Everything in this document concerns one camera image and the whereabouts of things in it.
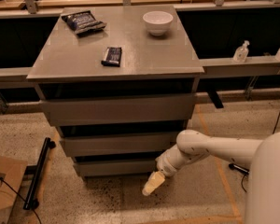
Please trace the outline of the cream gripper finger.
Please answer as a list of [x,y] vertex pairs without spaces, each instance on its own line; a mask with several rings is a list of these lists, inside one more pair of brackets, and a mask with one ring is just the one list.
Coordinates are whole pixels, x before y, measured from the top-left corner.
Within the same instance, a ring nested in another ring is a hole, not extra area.
[[165,181],[165,175],[160,172],[153,172],[146,184],[142,189],[142,194],[145,196],[150,195],[155,189],[157,189]]

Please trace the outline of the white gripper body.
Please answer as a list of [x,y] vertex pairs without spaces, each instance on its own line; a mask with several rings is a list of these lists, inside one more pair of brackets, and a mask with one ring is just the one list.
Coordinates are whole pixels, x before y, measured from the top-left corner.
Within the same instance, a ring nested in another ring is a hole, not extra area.
[[165,176],[175,175],[189,162],[189,155],[178,147],[171,147],[164,151],[157,159],[157,170]]

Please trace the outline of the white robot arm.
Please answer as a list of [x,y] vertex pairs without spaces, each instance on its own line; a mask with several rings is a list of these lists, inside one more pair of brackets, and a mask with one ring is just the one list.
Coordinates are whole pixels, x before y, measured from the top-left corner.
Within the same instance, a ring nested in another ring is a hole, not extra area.
[[157,170],[143,187],[150,195],[187,164],[214,156],[249,171],[245,224],[280,224],[280,132],[265,139],[212,137],[194,130],[178,134],[156,159]]

